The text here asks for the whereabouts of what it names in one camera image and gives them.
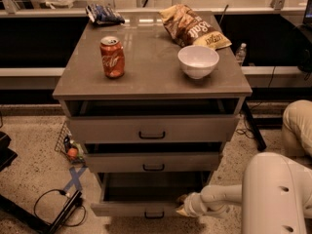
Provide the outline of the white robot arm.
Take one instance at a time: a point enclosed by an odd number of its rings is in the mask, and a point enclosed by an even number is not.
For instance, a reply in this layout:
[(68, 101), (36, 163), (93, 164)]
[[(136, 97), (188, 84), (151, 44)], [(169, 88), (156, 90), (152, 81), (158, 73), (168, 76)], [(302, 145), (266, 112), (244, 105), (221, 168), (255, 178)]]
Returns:
[(272, 152), (255, 155), (243, 181), (207, 185), (179, 198), (180, 215), (224, 217), (231, 205), (242, 208), (242, 234), (307, 234), (312, 217), (312, 170)]

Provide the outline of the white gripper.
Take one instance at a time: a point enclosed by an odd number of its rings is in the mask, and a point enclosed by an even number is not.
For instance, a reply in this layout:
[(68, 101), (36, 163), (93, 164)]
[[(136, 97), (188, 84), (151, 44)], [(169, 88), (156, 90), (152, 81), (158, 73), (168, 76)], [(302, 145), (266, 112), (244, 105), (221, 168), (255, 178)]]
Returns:
[(179, 215), (187, 217), (211, 216), (225, 218), (229, 213), (229, 206), (215, 195), (204, 193), (191, 193), (179, 196), (176, 201), (184, 202), (184, 208), (177, 208), (175, 211)]

